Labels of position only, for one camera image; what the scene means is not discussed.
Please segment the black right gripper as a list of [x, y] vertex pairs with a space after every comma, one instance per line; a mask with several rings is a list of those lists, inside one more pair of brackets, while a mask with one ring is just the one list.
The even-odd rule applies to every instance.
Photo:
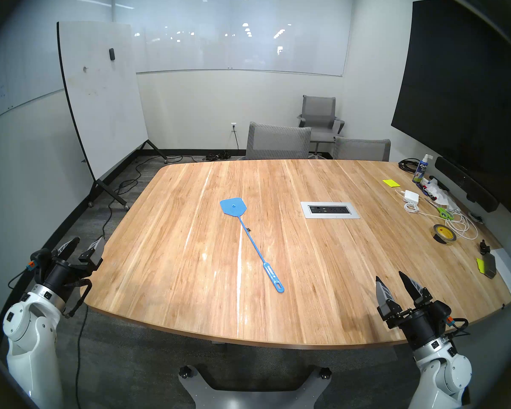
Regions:
[[443, 336], [445, 332], [445, 303], [431, 302], [433, 297], [427, 288], [422, 287], [402, 271], [399, 271], [399, 276], [414, 305], [421, 305], [421, 307], [402, 311], [389, 288], [376, 276], [377, 310], [388, 328], [398, 327], [403, 332], [410, 348], [415, 351]]

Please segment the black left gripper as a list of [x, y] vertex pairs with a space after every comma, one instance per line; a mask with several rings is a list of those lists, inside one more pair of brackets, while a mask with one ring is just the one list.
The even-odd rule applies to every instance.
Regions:
[[64, 243], [61, 247], [52, 250], [51, 254], [54, 264], [45, 276], [44, 286], [50, 289], [59, 297], [70, 297], [74, 288], [73, 284], [83, 278], [91, 276], [92, 269], [98, 269], [102, 263], [102, 254], [106, 240], [99, 237], [91, 246], [78, 258], [79, 264], [71, 264], [65, 260], [69, 259], [80, 243], [80, 238]]

